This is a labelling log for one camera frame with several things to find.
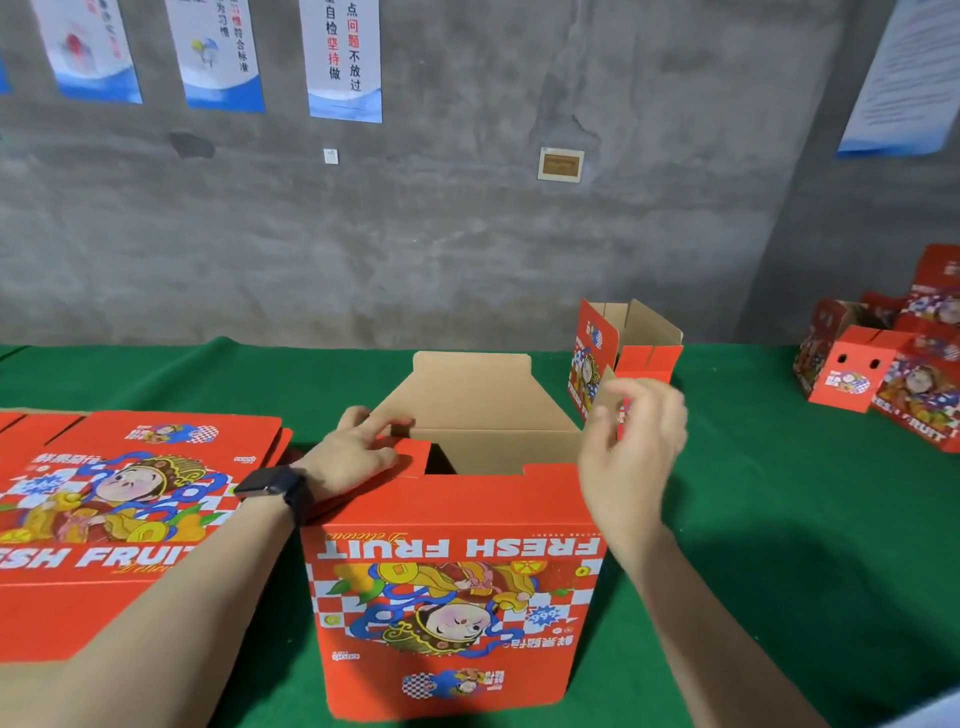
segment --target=flattened cardboard box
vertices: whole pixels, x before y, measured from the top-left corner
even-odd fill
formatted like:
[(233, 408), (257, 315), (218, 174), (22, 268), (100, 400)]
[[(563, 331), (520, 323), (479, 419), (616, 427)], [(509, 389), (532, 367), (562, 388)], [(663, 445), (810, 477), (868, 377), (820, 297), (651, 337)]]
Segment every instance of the flattened cardboard box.
[(81, 649), (229, 517), (232, 484), (271, 464), (290, 436), (279, 418), (163, 412), (28, 414), (8, 425), (0, 621), (17, 629), (0, 662)]
[(416, 418), (400, 472), (301, 530), (330, 711), (560, 700), (606, 552), (579, 427), (522, 354), (418, 352), (378, 409)]

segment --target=fruit box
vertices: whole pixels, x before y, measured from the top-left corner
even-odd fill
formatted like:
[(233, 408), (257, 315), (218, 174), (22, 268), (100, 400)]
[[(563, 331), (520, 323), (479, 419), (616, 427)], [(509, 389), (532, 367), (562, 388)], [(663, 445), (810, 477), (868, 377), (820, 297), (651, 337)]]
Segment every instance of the fruit box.
[[(580, 301), (577, 337), (566, 390), (586, 421), (610, 367), (617, 376), (651, 378), (669, 383), (684, 351), (684, 333), (652, 308), (634, 299), (629, 303)], [(623, 434), (630, 401), (618, 410), (618, 436)]]
[(874, 395), (876, 409), (944, 452), (960, 452), (960, 332), (916, 334)]
[(960, 245), (928, 245), (917, 263), (897, 329), (922, 333), (930, 325), (960, 329)]
[(579, 427), (523, 354), (418, 352), (379, 409), (416, 418), (399, 465), (300, 532), (331, 713), (559, 701), (606, 552)]
[(808, 397), (821, 379), (833, 345), (851, 326), (884, 328), (883, 322), (864, 303), (835, 299), (821, 299), (817, 302), (810, 328), (793, 362), (793, 373)]
[(0, 413), (0, 663), (65, 660), (228, 518), (279, 418)]

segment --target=smartwatch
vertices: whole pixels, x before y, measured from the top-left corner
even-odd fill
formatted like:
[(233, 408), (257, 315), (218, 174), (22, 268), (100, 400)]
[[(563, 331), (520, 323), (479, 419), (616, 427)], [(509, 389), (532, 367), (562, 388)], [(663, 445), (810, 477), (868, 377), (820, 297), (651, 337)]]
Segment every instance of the smartwatch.
[(253, 471), (233, 489), (233, 494), (241, 500), (254, 496), (282, 496), (293, 511), (298, 526), (306, 523), (314, 506), (306, 477), (289, 465)]

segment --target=wall poster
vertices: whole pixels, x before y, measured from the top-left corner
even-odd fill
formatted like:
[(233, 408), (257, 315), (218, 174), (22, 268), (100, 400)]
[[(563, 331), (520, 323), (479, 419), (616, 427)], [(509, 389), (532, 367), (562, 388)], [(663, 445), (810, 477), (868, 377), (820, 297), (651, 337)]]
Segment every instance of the wall poster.
[(64, 96), (142, 104), (117, 0), (31, 0)]
[(383, 123), (378, 0), (300, 0), (310, 115)]
[(960, 2), (898, 0), (838, 157), (939, 152), (960, 109)]
[(166, 0), (187, 106), (266, 111), (248, 0)]

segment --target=hand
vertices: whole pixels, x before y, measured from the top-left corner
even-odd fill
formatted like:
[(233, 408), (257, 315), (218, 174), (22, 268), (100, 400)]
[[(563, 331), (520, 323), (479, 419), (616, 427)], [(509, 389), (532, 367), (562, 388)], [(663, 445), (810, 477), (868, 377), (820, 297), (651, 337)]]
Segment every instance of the hand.
[(686, 445), (684, 396), (654, 379), (615, 379), (603, 385), (632, 400), (616, 442), (615, 416), (590, 412), (580, 452), (580, 486), (593, 520), (624, 569), (642, 561), (665, 532), (660, 505), (666, 480)]
[(339, 496), (394, 465), (393, 448), (371, 449), (371, 445), (387, 426), (411, 422), (408, 417), (371, 416), (366, 407), (351, 407), (337, 428), (291, 467), (307, 476), (317, 501)]

